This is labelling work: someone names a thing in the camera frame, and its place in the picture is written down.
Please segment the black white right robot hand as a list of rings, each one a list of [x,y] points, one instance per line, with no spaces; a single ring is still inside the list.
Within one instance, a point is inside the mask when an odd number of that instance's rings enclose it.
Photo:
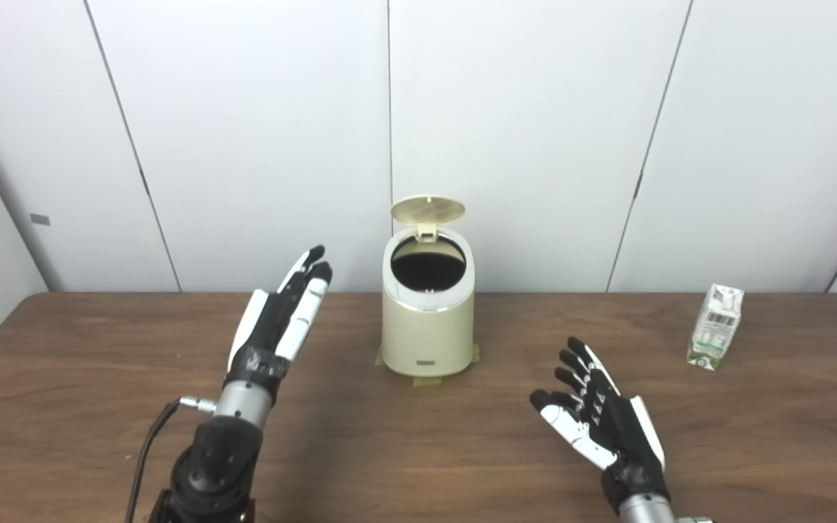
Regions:
[[[675,522],[666,457],[640,395],[621,394],[600,358],[571,336],[554,376],[568,392],[530,394],[539,416],[600,471],[602,495],[620,522]]]

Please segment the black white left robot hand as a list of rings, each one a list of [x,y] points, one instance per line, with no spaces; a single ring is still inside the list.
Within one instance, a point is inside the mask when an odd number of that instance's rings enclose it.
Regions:
[[[310,248],[276,291],[252,293],[235,332],[223,386],[250,383],[275,400],[328,294],[333,270],[323,259],[325,252],[323,245]]]

